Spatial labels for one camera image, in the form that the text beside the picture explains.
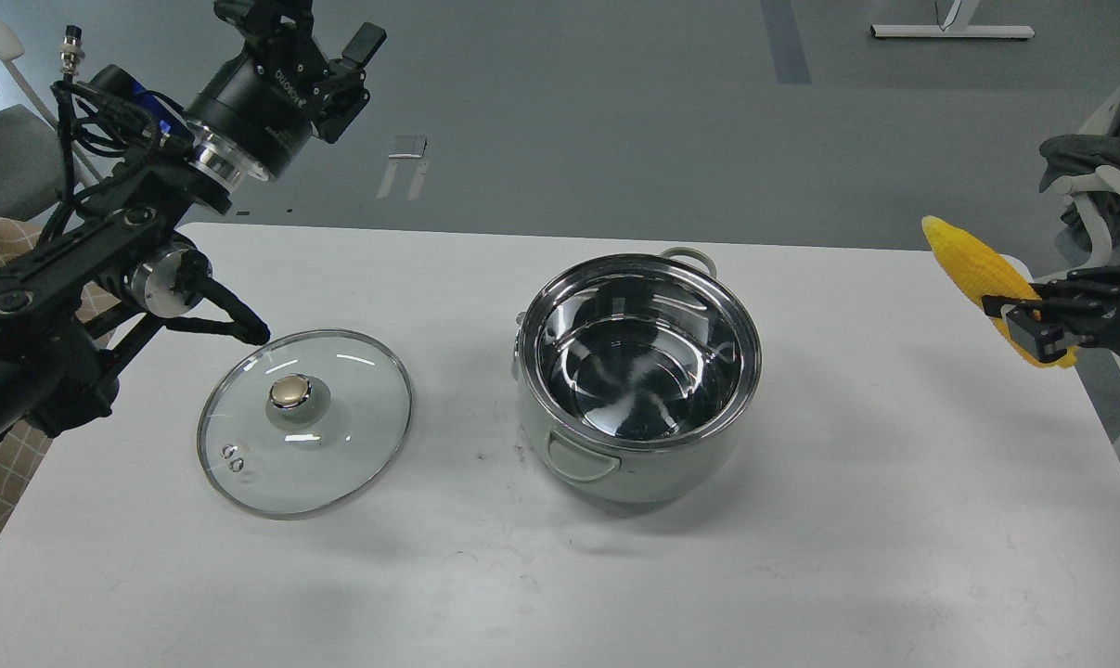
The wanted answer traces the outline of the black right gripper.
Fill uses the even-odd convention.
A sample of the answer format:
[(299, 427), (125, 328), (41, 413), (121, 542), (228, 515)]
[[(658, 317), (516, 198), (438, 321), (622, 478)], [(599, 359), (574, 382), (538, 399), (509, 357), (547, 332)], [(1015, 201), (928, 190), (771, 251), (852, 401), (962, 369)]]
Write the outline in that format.
[(1064, 278), (1030, 282), (1035, 297), (981, 296), (984, 315), (1000, 318), (1014, 345), (1038, 365), (1075, 365), (1080, 347), (1120, 358), (1120, 265), (1073, 269)]

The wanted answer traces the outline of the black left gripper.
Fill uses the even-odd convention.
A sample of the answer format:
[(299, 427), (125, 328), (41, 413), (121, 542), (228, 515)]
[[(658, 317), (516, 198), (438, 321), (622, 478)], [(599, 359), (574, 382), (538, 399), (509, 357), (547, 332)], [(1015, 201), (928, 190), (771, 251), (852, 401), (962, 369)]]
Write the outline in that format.
[[(327, 67), (312, 38), (314, 1), (214, 1), (214, 13), (244, 38), (241, 50), (200, 89), (187, 118), (236, 143), (258, 179), (279, 178), (312, 134), (312, 83)], [(336, 143), (368, 105), (368, 61), (388, 33), (365, 22), (314, 85), (314, 130)]]

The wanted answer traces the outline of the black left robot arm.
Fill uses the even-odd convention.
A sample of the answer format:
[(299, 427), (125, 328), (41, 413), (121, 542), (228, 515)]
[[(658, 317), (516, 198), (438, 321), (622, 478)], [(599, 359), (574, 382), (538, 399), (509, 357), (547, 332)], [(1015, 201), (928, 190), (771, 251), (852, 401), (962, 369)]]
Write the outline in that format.
[(184, 109), (114, 65), (81, 81), (82, 29), (64, 34), (52, 83), (64, 187), (32, 249), (0, 266), (0, 443), (18, 423), (56, 437), (106, 418), (158, 331), (271, 338), (178, 226), (194, 206), (225, 214), (242, 179), (276, 180), (309, 140), (336, 143), (368, 105), (388, 33), (365, 22), (328, 58), (309, 1), (214, 13), (244, 46)]

